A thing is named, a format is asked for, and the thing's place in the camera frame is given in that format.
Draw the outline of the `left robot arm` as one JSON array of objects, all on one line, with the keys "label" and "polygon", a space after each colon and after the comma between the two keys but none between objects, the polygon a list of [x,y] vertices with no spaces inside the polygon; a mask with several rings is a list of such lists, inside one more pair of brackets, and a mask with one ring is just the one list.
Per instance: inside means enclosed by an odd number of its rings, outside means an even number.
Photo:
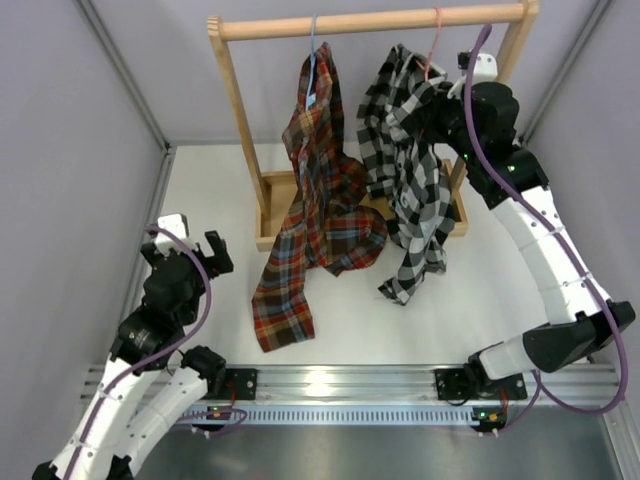
[{"label": "left robot arm", "polygon": [[141,253],[150,267],[140,305],[119,325],[96,392],[68,444],[36,467],[36,479],[133,479],[156,444],[201,398],[226,386],[226,361],[204,346],[186,351],[174,377],[143,399],[175,351],[204,325],[211,282],[234,269],[225,241],[205,238],[206,256],[185,228],[148,227]]}]

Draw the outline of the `pink wire hanger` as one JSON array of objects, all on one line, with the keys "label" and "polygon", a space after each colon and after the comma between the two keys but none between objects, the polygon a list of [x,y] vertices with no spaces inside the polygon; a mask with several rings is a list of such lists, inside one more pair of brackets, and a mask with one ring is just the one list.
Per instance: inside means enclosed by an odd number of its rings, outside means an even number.
[{"label": "pink wire hanger", "polygon": [[433,7],[435,14],[436,14],[436,33],[434,34],[434,38],[433,41],[431,43],[431,47],[425,57],[424,60],[416,60],[416,64],[417,66],[423,71],[424,74],[424,81],[427,82],[429,80],[429,72],[431,69],[431,64],[433,61],[433,57],[435,54],[435,51],[437,49],[440,37],[441,37],[441,32],[443,29],[443,13],[442,13],[442,8],[439,6],[434,6]]}]

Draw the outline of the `black white checkered shirt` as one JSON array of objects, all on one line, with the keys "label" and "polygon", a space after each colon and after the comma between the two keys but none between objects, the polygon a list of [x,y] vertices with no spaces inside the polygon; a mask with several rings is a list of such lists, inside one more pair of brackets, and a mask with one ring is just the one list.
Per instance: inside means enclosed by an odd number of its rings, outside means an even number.
[{"label": "black white checkered shirt", "polygon": [[367,191],[386,200],[389,236],[405,256],[379,288],[407,304],[429,273],[447,268],[444,244],[455,226],[449,177],[428,137],[437,89],[445,72],[402,44],[391,48],[357,114],[357,140]]}]

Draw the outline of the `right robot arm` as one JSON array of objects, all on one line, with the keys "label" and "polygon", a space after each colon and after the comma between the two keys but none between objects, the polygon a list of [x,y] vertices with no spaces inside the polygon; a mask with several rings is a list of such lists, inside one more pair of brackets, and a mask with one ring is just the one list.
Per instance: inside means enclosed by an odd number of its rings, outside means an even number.
[{"label": "right robot arm", "polygon": [[473,189],[510,234],[542,298],[542,325],[469,357],[465,384],[478,396],[529,370],[553,373],[613,343],[636,318],[587,269],[555,207],[536,156],[515,141],[519,104],[497,82],[470,94],[451,82],[436,87],[427,136],[451,147]]}]

